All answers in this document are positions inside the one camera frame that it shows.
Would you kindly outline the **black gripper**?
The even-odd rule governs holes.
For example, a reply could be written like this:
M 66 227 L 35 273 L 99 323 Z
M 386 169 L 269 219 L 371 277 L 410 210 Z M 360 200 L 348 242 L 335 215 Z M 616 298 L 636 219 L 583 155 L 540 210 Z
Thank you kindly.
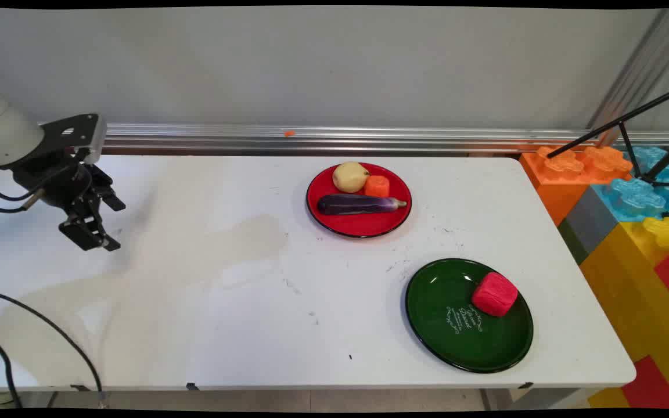
M 41 191 L 40 200 L 67 214 L 59 231 L 84 251 L 102 248 L 116 251 L 119 241 L 112 238 L 100 216 L 101 201 L 113 211 L 127 206 L 117 197 L 113 179 L 96 165 L 82 163 L 71 153 L 48 153 L 13 168 L 13 179 L 28 191 Z M 90 190 L 100 200 L 80 200 Z

